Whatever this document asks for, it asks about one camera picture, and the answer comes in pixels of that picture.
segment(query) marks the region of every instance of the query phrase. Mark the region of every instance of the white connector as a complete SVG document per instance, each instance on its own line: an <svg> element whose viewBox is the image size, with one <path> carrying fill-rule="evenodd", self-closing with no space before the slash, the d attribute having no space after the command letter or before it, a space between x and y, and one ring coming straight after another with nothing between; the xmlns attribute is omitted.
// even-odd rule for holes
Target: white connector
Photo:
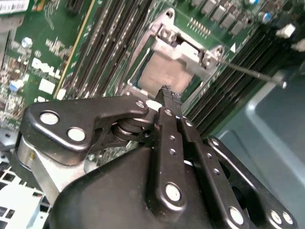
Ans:
<svg viewBox="0 0 305 229"><path fill-rule="evenodd" d="M288 24L285 27L283 27L282 29L278 30L276 32L276 35L278 37L282 37L282 38L290 38L291 35L294 33L295 31L295 26L293 24Z"/></svg>
<svg viewBox="0 0 305 229"><path fill-rule="evenodd" d="M299 51L299 52L305 52L305 38L300 40L298 43L293 44L291 48Z"/></svg>

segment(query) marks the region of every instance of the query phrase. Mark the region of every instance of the blue capacitor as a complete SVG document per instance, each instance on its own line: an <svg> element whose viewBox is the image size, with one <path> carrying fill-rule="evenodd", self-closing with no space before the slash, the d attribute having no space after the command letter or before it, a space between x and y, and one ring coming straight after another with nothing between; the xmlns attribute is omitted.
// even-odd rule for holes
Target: blue capacitor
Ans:
<svg viewBox="0 0 305 229"><path fill-rule="evenodd" d="M272 19L272 14L270 12L259 12L258 20L262 24L268 24Z"/></svg>
<svg viewBox="0 0 305 229"><path fill-rule="evenodd" d="M259 0L244 0L246 5L256 5Z"/></svg>

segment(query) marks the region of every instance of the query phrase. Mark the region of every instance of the screw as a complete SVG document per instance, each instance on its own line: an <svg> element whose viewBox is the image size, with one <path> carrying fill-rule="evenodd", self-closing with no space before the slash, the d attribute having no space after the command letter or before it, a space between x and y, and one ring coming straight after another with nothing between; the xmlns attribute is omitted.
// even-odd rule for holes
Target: screw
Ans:
<svg viewBox="0 0 305 229"><path fill-rule="evenodd" d="M168 198L172 201L178 201L181 198L181 193L176 185L173 184L167 184L165 186L165 192L168 196Z"/></svg>
<svg viewBox="0 0 305 229"><path fill-rule="evenodd" d="M284 211L283 211L283 217L284 217L284 219L286 220L287 223L289 223L291 225L294 223L292 221L291 217L286 212L284 212Z"/></svg>
<svg viewBox="0 0 305 229"><path fill-rule="evenodd" d="M176 155L176 150L170 149L170 154L171 154L171 155Z"/></svg>
<svg viewBox="0 0 305 229"><path fill-rule="evenodd" d="M88 155L88 160L89 161L93 161L95 159L95 155L94 154L89 154Z"/></svg>
<svg viewBox="0 0 305 229"><path fill-rule="evenodd" d="M216 145L216 146L219 145L219 143L218 143L215 139L212 139L212 142L213 142L213 144Z"/></svg>
<svg viewBox="0 0 305 229"><path fill-rule="evenodd" d="M172 112L170 111L170 110L165 110L164 111L167 115L169 115L169 116L172 116L173 114L172 114Z"/></svg>
<svg viewBox="0 0 305 229"><path fill-rule="evenodd" d="M185 122L188 126L193 126L193 124L189 120L185 120Z"/></svg>
<svg viewBox="0 0 305 229"><path fill-rule="evenodd" d="M236 223L238 223L239 225L242 225L244 223L244 218L243 218L242 214L239 212L239 210L237 210L234 207L230 207L229 211L230 211L232 219Z"/></svg>
<svg viewBox="0 0 305 229"><path fill-rule="evenodd" d="M280 216L275 212L275 211L270 211L272 219L277 223L277 224L282 224L282 220Z"/></svg>
<svg viewBox="0 0 305 229"><path fill-rule="evenodd" d="M54 124L58 123L59 118L54 113L45 112L40 115L40 120L45 124L54 125Z"/></svg>
<svg viewBox="0 0 305 229"><path fill-rule="evenodd" d="M82 140L85 139L86 134L82 129L73 127L70 130L68 130L68 136L74 141L81 142Z"/></svg>
<svg viewBox="0 0 305 229"><path fill-rule="evenodd" d="M219 47L219 48L216 50L216 55L217 55L217 56L220 56L222 53L223 53L223 49L222 49L221 47Z"/></svg>
<svg viewBox="0 0 305 229"><path fill-rule="evenodd" d="M217 168L214 169L214 173L215 173L216 175L220 175L220 172L219 172L219 170L218 170Z"/></svg>
<svg viewBox="0 0 305 229"><path fill-rule="evenodd" d="M25 37L21 41L21 46L25 49L30 49L33 45L33 41L31 38Z"/></svg>
<svg viewBox="0 0 305 229"><path fill-rule="evenodd" d="M143 102L142 101L137 101L137 102L135 102L135 104L137 104L137 106L138 107L140 107L140 108L144 108L145 106L144 106L144 104L143 104Z"/></svg>

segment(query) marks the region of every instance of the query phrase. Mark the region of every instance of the black plastic lever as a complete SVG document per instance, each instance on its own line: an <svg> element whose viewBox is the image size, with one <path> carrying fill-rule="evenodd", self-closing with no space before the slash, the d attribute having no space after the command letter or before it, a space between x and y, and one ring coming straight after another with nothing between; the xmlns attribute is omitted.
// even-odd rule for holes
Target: black plastic lever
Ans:
<svg viewBox="0 0 305 229"><path fill-rule="evenodd" d="M101 149L113 123L147 113L147 105L135 96L38 103L25 110L20 132L52 159L75 165L89 151Z"/></svg>

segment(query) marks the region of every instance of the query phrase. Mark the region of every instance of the capacitor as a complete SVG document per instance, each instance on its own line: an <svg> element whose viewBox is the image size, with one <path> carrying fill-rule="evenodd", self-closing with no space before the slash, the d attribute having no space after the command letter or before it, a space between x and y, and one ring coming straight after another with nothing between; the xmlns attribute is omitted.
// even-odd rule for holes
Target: capacitor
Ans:
<svg viewBox="0 0 305 229"><path fill-rule="evenodd" d="M12 92L19 91L24 86L24 83L22 80L13 80L10 82L9 89Z"/></svg>
<svg viewBox="0 0 305 229"><path fill-rule="evenodd" d="M272 14L270 12L259 12L257 19L262 24L268 24L272 19Z"/></svg>
<svg viewBox="0 0 305 229"><path fill-rule="evenodd" d="M244 0L246 5L256 5L259 0Z"/></svg>

